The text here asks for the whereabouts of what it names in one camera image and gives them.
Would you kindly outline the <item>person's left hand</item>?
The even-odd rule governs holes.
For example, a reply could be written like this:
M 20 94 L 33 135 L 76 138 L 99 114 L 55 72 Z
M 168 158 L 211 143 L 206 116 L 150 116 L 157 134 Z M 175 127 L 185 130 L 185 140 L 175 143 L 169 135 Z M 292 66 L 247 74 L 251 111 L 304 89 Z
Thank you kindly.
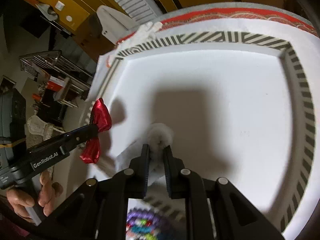
M 39 178 L 42 189 L 37 198 L 38 204 L 43 207 L 43 213 L 48 217 L 54 210 L 55 198 L 63 193 L 63 187 L 58 183 L 52 182 L 52 178 L 48 170 L 41 173 Z M 11 188 L 6 192 L 6 197 L 14 212 L 29 223 L 34 223 L 31 216 L 27 212 L 27 207 L 35 205 L 35 199 L 26 192 Z

